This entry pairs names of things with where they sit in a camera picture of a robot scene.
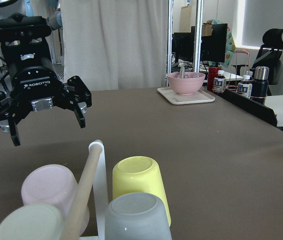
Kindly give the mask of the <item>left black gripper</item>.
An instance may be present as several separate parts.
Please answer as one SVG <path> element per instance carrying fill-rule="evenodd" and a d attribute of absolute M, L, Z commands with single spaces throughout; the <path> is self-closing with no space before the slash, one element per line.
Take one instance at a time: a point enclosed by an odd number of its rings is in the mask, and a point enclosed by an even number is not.
<path fill-rule="evenodd" d="M 15 146 L 21 145 L 17 124 L 30 112 L 53 107 L 70 110 L 79 126 L 85 128 L 84 114 L 91 105 L 92 94 L 82 79 L 75 75 L 61 81 L 45 59 L 14 63 L 0 78 L 0 129 L 10 134 Z"/>

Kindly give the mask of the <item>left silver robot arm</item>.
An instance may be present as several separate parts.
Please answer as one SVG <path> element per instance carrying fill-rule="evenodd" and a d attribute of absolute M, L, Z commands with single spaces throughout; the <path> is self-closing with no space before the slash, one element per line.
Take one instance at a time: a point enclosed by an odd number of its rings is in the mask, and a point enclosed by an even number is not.
<path fill-rule="evenodd" d="M 54 70 L 46 37 L 62 26 L 58 13 L 49 18 L 13 13 L 0 19 L 0 48 L 7 72 L 0 78 L 0 129 L 15 146 L 17 124 L 30 112 L 59 107 L 74 112 L 79 126 L 92 95 L 79 76 L 60 81 Z"/>

